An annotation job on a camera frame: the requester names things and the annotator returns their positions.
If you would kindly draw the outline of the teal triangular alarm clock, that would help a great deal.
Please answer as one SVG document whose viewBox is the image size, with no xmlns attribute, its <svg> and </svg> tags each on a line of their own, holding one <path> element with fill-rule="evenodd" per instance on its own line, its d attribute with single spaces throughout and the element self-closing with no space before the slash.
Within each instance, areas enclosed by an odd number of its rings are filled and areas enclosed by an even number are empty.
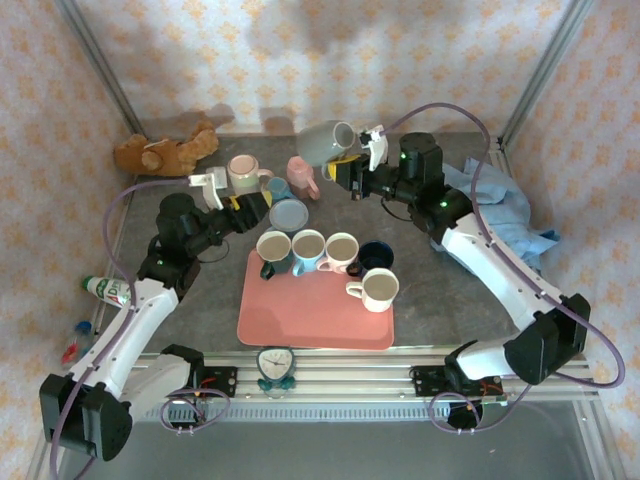
<svg viewBox="0 0 640 480">
<path fill-rule="evenodd" d="M 256 357 L 256 365 L 261 375 L 257 384 L 262 391 L 289 390 L 294 387 L 296 358 L 292 349 L 264 348 Z"/>
</svg>

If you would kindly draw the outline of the dark green faceted mug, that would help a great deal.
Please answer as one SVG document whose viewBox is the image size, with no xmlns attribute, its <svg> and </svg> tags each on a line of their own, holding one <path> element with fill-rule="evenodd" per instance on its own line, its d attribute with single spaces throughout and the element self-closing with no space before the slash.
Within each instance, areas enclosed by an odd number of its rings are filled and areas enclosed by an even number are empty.
<svg viewBox="0 0 640 480">
<path fill-rule="evenodd" d="M 262 259 L 260 277 L 270 280 L 290 271 L 293 264 L 291 239 L 283 232 L 268 231 L 260 236 L 256 252 Z"/>
</svg>

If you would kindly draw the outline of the pearlescent mug with gold script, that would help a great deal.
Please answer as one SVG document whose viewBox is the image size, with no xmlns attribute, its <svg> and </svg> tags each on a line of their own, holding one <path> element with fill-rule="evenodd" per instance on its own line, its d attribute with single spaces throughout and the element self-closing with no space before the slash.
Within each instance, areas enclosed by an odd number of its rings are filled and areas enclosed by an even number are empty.
<svg viewBox="0 0 640 480">
<path fill-rule="evenodd" d="M 260 192 L 263 182 L 268 182 L 274 177 L 271 170 L 261 168 L 257 158 L 249 154 L 232 158 L 226 170 L 236 195 Z"/>
</svg>

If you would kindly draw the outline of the wide pale blue mug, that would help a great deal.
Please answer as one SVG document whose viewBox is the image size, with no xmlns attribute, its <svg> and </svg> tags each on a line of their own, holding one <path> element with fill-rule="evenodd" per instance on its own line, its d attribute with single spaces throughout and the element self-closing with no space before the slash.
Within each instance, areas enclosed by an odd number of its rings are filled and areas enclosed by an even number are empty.
<svg viewBox="0 0 640 480">
<path fill-rule="evenodd" d="M 307 206 L 297 199 L 283 199 L 275 203 L 269 212 L 273 229 L 294 234 L 306 227 L 309 221 Z"/>
</svg>

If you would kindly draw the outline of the pink plastic tray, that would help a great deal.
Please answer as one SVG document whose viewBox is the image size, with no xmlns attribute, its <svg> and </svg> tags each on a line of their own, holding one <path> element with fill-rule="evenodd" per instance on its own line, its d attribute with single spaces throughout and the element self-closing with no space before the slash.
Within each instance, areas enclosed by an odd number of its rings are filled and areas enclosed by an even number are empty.
<svg viewBox="0 0 640 480">
<path fill-rule="evenodd" d="M 368 311 L 346 293 L 346 274 L 313 272 L 260 277 L 263 260 L 247 258 L 238 339 L 251 346 L 386 350 L 394 343 L 394 312 Z"/>
</svg>

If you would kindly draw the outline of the aluminium frame rail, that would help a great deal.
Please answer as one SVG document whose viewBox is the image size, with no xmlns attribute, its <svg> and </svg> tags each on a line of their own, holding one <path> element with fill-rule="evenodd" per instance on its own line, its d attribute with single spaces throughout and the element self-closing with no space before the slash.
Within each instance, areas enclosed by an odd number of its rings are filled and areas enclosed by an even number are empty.
<svg viewBox="0 0 640 480">
<path fill-rule="evenodd" d="M 359 351 L 339 349 L 295 350 L 295 388 L 280 400 L 286 403 L 415 403 L 425 401 L 415 396 L 410 378 L 414 366 L 442 364 L 448 348 L 445 347 L 392 347 L 385 351 Z M 236 393 L 238 403 L 272 401 L 262 392 L 256 364 L 258 350 L 209 352 L 204 354 L 207 366 L 237 367 Z M 133 364 L 123 387 L 133 386 L 138 376 L 146 373 L 158 354 L 143 353 Z M 584 359 L 572 360 L 561 373 L 591 379 L 592 374 Z M 515 400 L 525 389 L 525 382 L 515 377 L 497 376 L 482 382 L 480 395 L 486 401 Z M 531 387 L 524 400 L 572 401 L 597 399 L 594 387 L 582 386 L 570 380 L 551 376 Z"/>
</svg>

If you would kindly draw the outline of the pink faceted mug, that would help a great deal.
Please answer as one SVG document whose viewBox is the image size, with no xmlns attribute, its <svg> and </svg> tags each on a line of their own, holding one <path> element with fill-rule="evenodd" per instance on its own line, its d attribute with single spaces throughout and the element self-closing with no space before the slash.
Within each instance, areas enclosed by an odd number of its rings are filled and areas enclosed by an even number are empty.
<svg viewBox="0 0 640 480">
<path fill-rule="evenodd" d="M 297 198 L 310 198 L 312 200 L 320 198 L 320 191 L 314 178 L 314 170 L 300 156 L 294 156 L 289 159 L 286 179 Z"/>
</svg>

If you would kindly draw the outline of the plain pink mug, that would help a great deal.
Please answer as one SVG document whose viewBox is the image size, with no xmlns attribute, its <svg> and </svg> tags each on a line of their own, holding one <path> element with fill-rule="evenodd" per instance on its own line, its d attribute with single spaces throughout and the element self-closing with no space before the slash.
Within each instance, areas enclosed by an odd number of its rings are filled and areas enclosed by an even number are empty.
<svg viewBox="0 0 640 480">
<path fill-rule="evenodd" d="M 324 256 L 316 262 L 316 269 L 345 274 L 358 252 L 359 243 L 353 235 L 346 232 L 335 233 L 326 240 Z"/>
</svg>

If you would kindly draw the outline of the light blue shirt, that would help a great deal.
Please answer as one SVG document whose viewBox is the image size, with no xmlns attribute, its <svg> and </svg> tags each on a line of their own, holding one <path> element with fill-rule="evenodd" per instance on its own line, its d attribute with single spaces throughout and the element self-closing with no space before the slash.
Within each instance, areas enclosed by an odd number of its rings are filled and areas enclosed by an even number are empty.
<svg viewBox="0 0 640 480">
<path fill-rule="evenodd" d="M 476 185 L 480 212 L 489 227 L 529 268 L 541 272 L 541 255 L 560 240 L 553 228 L 531 226 L 530 203 L 515 181 L 485 163 Z"/>
</svg>

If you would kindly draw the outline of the navy blue mug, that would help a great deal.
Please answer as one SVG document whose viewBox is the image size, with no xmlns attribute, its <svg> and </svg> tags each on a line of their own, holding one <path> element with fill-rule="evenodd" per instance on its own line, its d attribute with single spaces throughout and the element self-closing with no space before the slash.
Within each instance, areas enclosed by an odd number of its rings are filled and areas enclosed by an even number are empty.
<svg viewBox="0 0 640 480">
<path fill-rule="evenodd" d="M 364 277 L 375 268 L 390 269 L 394 263 L 392 248 L 382 241 L 369 241 L 362 244 L 354 261 L 347 266 L 346 273 L 351 277 Z"/>
</svg>

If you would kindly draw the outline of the white printed mug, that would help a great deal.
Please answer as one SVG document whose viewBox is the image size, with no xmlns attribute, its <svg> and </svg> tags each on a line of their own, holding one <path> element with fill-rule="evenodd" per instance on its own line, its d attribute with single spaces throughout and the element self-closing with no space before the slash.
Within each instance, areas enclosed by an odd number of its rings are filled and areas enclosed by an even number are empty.
<svg viewBox="0 0 640 480">
<path fill-rule="evenodd" d="M 387 311 L 399 292 L 399 280 L 386 268 L 369 270 L 358 282 L 348 282 L 346 293 L 361 300 L 364 308 L 370 312 Z"/>
</svg>

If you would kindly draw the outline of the light blue mug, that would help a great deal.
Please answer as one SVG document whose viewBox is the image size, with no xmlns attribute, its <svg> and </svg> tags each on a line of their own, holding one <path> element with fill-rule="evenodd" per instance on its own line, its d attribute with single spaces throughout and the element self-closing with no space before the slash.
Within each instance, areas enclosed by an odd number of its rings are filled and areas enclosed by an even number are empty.
<svg viewBox="0 0 640 480">
<path fill-rule="evenodd" d="M 292 239 L 294 255 L 292 274 L 299 277 L 314 272 L 316 263 L 324 255 L 325 244 L 325 238 L 319 231 L 313 229 L 299 231 Z"/>
</svg>

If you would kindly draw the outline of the teal dotted flower mug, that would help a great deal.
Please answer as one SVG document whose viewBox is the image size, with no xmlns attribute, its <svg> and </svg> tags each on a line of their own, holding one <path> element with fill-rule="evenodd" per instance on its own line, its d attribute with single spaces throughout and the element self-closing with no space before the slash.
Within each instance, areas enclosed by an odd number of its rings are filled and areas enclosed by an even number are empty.
<svg viewBox="0 0 640 480">
<path fill-rule="evenodd" d="M 266 184 L 266 190 L 271 194 L 272 202 L 276 203 L 285 199 L 296 199 L 288 182 L 281 177 L 272 177 Z"/>
</svg>

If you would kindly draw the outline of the grey mug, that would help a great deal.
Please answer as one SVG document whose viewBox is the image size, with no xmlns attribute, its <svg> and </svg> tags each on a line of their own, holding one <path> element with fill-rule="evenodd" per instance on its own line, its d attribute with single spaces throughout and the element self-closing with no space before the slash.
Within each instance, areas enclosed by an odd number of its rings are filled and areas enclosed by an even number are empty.
<svg viewBox="0 0 640 480">
<path fill-rule="evenodd" d="M 330 120 L 305 128 L 296 138 L 298 155 L 311 167 L 321 167 L 345 154 L 356 134 L 350 124 Z"/>
</svg>

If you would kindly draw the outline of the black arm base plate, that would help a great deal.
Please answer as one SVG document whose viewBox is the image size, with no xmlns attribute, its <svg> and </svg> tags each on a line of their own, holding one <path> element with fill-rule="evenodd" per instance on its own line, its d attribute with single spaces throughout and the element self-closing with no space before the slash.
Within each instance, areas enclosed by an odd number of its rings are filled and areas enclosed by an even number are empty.
<svg viewBox="0 0 640 480">
<path fill-rule="evenodd" d="M 500 377 L 470 380 L 450 366 L 413 366 L 409 370 L 409 377 L 415 394 L 419 397 L 433 397 L 444 392 L 458 393 L 466 397 L 504 395 Z"/>
<path fill-rule="evenodd" d="M 139 375 L 145 392 L 156 397 L 166 397 L 177 390 L 197 390 L 195 396 L 207 397 L 205 390 L 221 391 L 235 396 L 238 369 L 228 366 L 204 366 L 192 368 L 188 363 L 148 368 Z"/>
</svg>

